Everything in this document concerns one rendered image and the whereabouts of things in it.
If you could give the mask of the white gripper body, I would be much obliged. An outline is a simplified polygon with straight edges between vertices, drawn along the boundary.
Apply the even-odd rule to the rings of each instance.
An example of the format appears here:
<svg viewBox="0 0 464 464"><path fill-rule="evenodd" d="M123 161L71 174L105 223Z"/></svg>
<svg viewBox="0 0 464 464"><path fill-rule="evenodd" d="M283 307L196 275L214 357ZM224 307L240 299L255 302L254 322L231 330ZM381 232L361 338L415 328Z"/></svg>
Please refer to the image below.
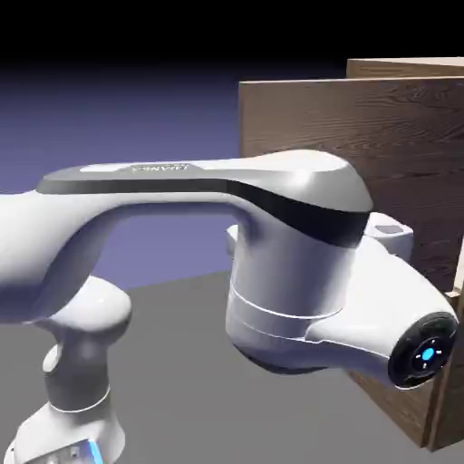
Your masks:
<svg viewBox="0 0 464 464"><path fill-rule="evenodd" d="M408 261L413 240L411 227L381 212L313 213L289 225L271 220L255 231L226 230L228 255L247 262L351 262L365 246Z"/></svg>

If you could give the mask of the brown wooden cabinet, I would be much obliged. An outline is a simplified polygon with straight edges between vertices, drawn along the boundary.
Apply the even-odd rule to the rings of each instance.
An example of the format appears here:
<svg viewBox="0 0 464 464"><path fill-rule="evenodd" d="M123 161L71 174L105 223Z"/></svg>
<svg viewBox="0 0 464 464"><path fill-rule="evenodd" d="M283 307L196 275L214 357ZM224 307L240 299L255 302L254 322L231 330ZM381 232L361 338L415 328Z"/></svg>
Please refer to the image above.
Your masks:
<svg viewBox="0 0 464 464"><path fill-rule="evenodd" d="M353 379L416 445L464 440L464 57L351 59L342 79L243 81L238 115L242 156L345 157L376 209L412 227L412 262L450 299L461 340L438 378L414 391Z"/></svg>

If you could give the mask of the large brown wooden cabinet door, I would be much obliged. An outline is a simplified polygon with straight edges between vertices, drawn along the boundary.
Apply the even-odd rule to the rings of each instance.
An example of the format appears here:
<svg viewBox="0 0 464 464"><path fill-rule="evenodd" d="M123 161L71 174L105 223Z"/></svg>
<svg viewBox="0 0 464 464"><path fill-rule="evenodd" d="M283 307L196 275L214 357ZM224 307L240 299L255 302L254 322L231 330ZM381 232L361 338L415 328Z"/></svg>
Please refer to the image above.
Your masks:
<svg viewBox="0 0 464 464"><path fill-rule="evenodd" d="M325 150L348 160L374 206L414 232L412 263L460 286L464 77L242 82L239 153Z"/></svg>

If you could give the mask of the small brown wooden cabinet door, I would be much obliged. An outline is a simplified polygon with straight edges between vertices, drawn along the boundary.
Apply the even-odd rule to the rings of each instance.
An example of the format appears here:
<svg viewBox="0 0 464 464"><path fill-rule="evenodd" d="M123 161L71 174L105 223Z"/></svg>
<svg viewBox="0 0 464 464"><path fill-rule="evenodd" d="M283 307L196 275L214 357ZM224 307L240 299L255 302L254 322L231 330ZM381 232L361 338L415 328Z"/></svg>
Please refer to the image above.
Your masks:
<svg viewBox="0 0 464 464"><path fill-rule="evenodd" d="M399 390L363 374L347 374L419 448L428 445L441 375L416 389Z"/></svg>

